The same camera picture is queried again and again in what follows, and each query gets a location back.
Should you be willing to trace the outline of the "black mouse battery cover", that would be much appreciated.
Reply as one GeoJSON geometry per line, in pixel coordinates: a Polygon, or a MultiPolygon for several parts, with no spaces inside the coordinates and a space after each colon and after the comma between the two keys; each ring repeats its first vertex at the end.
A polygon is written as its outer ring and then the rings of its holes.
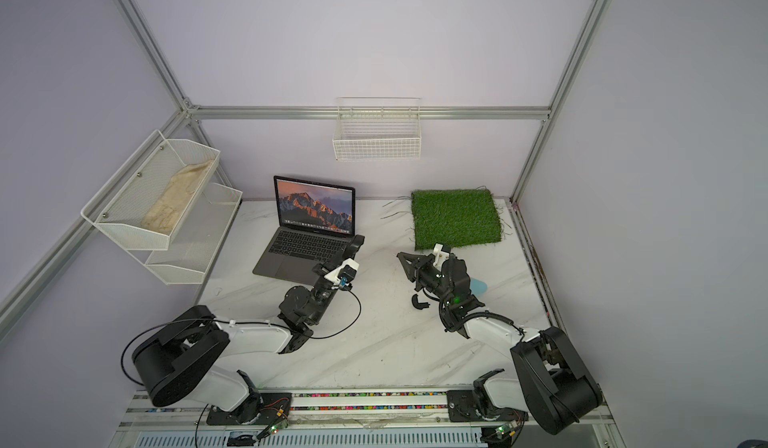
{"type": "Polygon", "coordinates": [[[428,302],[419,299],[418,294],[413,294],[411,297],[411,304],[416,310],[425,310],[430,307],[428,302]]]}

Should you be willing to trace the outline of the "grey laptop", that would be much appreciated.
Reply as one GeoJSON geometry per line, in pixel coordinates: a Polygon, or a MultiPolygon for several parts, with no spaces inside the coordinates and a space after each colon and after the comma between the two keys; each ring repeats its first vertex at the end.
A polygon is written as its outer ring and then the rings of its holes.
{"type": "Polygon", "coordinates": [[[331,260],[356,234],[356,190],[274,176],[278,228],[252,273],[312,285],[315,265],[331,260]]]}

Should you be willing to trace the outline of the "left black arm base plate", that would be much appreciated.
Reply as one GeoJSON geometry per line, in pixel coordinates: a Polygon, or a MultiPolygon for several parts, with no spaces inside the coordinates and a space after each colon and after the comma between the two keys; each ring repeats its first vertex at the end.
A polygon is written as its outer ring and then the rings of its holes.
{"type": "Polygon", "coordinates": [[[292,399],[289,392],[260,392],[230,412],[212,408],[205,423],[209,426],[272,425],[288,416],[292,399]]]}

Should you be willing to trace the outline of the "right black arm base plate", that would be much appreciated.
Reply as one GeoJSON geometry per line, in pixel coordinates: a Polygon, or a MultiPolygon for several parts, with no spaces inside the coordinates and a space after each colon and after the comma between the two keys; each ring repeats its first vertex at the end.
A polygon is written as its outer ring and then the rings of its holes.
{"type": "Polygon", "coordinates": [[[449,390],[446,396],[451,422],[527,422],[529,419],[524,411],[497,407],[487,394],[478,390],[449,390]]]}

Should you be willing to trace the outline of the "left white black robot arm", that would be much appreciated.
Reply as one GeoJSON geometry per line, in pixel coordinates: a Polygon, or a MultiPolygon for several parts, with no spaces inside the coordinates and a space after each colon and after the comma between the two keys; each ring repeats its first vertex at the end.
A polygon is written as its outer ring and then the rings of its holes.
{"type": "Polygon", "coordinates": [[[329,261],[315,265],[312,288],[291,287],[279,305],[277,323],[223,320],[207,306],[195,305],[128,342],[120,356],[121,370],[145,389],[155,407],[187,399],[225,413],[266,406],[244,370],[227,370],[219,361],[245,354],[290,354],[314,339],[313,328],[336,294],[352,290],[359,270],[355,257],[364,243],[364,236],[355,235],[329,261]]]}

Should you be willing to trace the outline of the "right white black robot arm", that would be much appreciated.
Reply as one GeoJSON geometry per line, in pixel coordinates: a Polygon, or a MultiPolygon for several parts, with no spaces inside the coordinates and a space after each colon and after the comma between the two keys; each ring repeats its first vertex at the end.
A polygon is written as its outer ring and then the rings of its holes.
{"type": "Polygon", "coordinates": [[[478,341],[514,365],[512,373],[495,368],[469,389],[448,391],[451,421],[499,421],[499,440],[515,436],[528,420],[556,435],[603,403],[599,384],[567,334],[556,326],[523,328],[487,310],[471,289],[465,261],[448,248],[436,245],[428,255],[400,252],[397,259],[415,292],[436,305],[445,332],[478,341]]]}

